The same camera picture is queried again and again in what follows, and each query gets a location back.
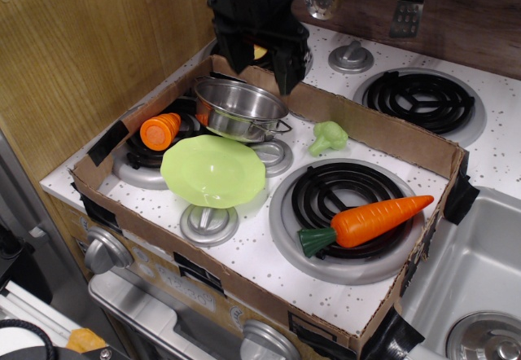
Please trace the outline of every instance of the wooden wall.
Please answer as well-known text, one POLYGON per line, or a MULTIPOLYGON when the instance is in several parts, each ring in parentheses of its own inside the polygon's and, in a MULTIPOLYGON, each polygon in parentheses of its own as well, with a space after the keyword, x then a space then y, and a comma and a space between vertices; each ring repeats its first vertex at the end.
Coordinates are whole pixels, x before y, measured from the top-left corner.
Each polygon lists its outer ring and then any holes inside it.
POLYGON ((39 182, 213 39, 206 0, 0 0, 0 128, 39 182))
POLYGON ((425 0, 418 36, 391 39, 396 0, 342 0, 334 19, 312 18, 304 0, 297 17, 355 37, 521 79, 521 0, 425 0))

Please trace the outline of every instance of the oven door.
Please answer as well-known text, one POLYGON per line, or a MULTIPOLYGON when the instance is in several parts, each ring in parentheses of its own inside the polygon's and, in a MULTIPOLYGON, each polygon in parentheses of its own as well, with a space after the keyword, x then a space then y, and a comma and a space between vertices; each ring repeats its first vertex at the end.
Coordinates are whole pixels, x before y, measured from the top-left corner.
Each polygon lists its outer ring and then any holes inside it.
POLYGON ((96 274, 96 303, 138 333, 158 360, 240 359, 241 340, 128 270, 96 274))

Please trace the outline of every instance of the stainless steel sink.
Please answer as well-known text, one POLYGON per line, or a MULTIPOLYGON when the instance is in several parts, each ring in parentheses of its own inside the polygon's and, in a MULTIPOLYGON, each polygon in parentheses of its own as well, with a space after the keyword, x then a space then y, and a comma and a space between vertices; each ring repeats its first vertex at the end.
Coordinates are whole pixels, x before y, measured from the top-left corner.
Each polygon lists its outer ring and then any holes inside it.
MULTIPOLYGON (((422 348, 411 351, 410 359, 448 358, 449 335, 468 315, 492 312, 521 321, 521 200, 478 189, 471 210, 458 226, 440 220, 429 258, 419 264, 405 291, 402 317, 425 337, 422 348), (420 350, 422 354, 415 357, 420 350)), ((518 334, 511 332, 505 338, 509 354, 475 358, 521 358, 518 334)), ((465 355, 463 347, 458 350, 455 358, 474 358, 465 355)))

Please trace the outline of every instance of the cardboard tray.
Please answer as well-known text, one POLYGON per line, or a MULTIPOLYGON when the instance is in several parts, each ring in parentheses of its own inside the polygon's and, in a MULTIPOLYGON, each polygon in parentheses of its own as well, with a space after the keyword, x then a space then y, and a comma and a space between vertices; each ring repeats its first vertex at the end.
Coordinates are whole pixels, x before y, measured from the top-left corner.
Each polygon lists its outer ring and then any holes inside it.
MULTIPOLYGON (((125 229, 170 255, 174 252, 183 255, 197 266, 203 267, 207 272, 218 277, 225 293, 233 294, 240 302, 257 310, 284 329, 291 330, 288 322, 288 313, 291 313, 304 322, 308 321, 310 326, 319 326, 318 334, 323 335, 324 332, 327 335, 331 334, 335 337, 336 345, 347 348, 350 353, 355 353, 360 357, 365 343, 372 337, 387 312, 397 304, 421 257, 427 255, 429 239, 436 228, 437 219, 444 211, 449 193, 455 182, 464 177, 468 153, 457 143, 434 135, 416 125, 386 116, 342 96, 304 83, 300 83, 291 92, 291 95, 282 98, 294 113, 306 119, 315 122, 335 121, 348 132, 350 138, 410 164, 419 165, 449 180, 441 199, 437 202, 434 214, 428 219, 422 230, 421 239, 418 240, 409 255, 408 262, 397 275, 386 298, 374 311, 372 319, 361 334, 353 336, 267 292, 222 265, 202 248, 197 248, 182 237, 149 222, 98 191, 103 180, 112 172, 110 153, 132 136, 146 119, 157 115, 176 98, 184 95, 193 86, 195 78, 207 76, 210 72, 239 77, 249 84, 279 96, 277 84, 271 72, 262 68, 248 67, 237 75, 225 59, 220 56, 211 56, 175 83, 167 86, 152 100, 135 111, 128 112, 115 123, 72 170, 77 190, 82 194, 84 203, 88 201, 89 204, 101 207, 111 218, 112 221, 108 220, 103 224, 110 227, 111 223, 116 223, 116 226, 112 226, 112 228, 125 229)), ((85 204, 85 208, 91 216, 87 204, 85 204)))

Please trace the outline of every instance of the light green bowl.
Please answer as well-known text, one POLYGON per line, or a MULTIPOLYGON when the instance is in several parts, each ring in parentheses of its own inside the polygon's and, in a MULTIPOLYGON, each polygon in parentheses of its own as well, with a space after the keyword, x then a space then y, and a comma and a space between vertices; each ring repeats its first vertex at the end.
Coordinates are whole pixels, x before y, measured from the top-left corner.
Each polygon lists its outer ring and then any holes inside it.
POLYGON ((203 135, 168 149, 161 175, 169 189, 189 203, 227 209, 247 203, 264 188, 266 168, 250 147, 203 135))

